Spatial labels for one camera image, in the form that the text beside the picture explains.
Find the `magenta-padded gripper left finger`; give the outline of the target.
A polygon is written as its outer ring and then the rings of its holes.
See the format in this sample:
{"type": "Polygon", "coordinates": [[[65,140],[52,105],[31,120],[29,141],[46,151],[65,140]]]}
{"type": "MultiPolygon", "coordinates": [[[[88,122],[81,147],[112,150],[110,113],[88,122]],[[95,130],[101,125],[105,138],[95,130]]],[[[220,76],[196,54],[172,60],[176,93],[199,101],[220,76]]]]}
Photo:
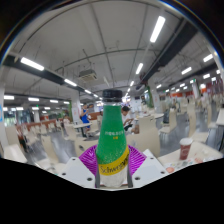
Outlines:
{"type": "Polygon", "coordinates": [[[99,172],[96,157],[97,146],[91,146],[79,157],[71,157],[59,176],[84,188],[99,187],[99,172]]]}

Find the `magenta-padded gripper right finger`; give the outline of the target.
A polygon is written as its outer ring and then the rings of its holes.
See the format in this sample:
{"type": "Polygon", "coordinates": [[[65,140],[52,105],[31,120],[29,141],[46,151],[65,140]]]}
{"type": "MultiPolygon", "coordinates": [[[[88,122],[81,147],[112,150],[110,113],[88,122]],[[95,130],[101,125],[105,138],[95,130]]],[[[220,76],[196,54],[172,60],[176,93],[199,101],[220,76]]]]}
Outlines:
{"type": "Polygon", "coordinates": [[[140,188],[167,175],[166,169],[149,149],[140,152],[129,146],[127,183],[129,188],[140,188]]]}

